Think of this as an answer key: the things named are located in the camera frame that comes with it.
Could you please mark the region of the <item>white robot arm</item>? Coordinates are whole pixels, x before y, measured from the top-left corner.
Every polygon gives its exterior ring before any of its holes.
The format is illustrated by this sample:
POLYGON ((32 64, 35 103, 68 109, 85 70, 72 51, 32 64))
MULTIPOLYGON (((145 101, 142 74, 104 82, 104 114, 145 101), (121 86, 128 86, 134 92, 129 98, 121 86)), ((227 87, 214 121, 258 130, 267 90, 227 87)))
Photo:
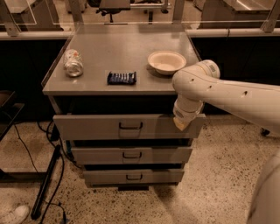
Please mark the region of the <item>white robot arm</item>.
MULTIPOLYGON (((211 60, 178 70, 172 77, 178 94, 173 121, 184 130, 206 102, 261 128, 280 133, 280 87, 222 80, 211 60)), ((248 212, 247 224, 280 224, 280 150, 262 168, 248 212)))

